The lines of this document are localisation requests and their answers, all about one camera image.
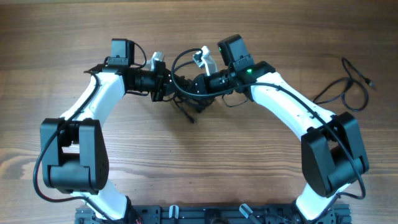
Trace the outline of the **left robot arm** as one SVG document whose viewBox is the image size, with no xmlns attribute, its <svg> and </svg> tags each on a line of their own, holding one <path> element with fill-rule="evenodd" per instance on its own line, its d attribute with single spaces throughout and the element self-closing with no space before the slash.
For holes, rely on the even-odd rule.
<svg viewBox="0 0 398 224">
<path fill-rule="evenodd" d="M 173 76 L 162 59 L 151 69 L 134 61 L 138 44 L 112 39 L 111 54 L 89 69 L 91 81 L 77 102 L 59 118 L 40 126 L 41 152 L 33 185 L 36 194 L 52 203 L 84 201 L 101 223 L 141 223 L 130 199 L 108 179 L 109 159 L 102 127 L 126 94 L 150 95 L 152 101 L 186 89 L 190 81 Z"/>
</svg>

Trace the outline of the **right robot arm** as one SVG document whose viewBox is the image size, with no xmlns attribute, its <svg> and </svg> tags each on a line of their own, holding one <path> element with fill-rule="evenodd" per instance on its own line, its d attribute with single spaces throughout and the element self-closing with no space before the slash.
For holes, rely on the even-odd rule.
<svg viewBox="0 0 398 224">
<path fill-rule="evenodd" d="M 363 183 L 369 161 L 357 120 L 334 114 L 310 101 L 285 82 L 265 61 L 256 62 L 243 38 L 232 35 L 218 43 L 225 69 L 218 70 L 208 47 L 192 50 L 193 62 L 205 72 L 183 89 L 205 100 L 242 93 L 276 115 L 300 140 L 306 186 L 290 204 L 266 205 L 260 215 L 247 204 L 240 214 L 252 223 L 350 223 L 349 206 L 338 204 L 347 188 Z"/>
</svg>

